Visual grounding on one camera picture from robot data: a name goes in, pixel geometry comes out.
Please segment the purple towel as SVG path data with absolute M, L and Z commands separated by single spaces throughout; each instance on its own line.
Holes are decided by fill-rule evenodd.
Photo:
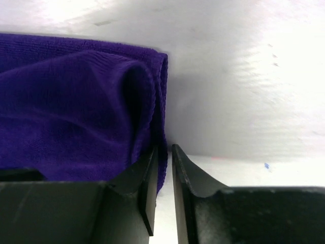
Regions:
M 158 148 L 167 170 L 168 56 L 96 40 L 1 34 L 1 167 L 110 180 Z

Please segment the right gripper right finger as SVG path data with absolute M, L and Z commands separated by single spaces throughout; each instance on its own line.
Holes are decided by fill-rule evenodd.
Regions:
M 324 243 L 324 188 L 229 187 L 172 146 L 179 243 Z

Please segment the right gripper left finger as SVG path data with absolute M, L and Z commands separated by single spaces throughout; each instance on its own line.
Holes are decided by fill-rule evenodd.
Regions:
M 1 243 L 148 243 L 154 232 L 158 152 L 110 181 L 48 181 L 1 170 Z

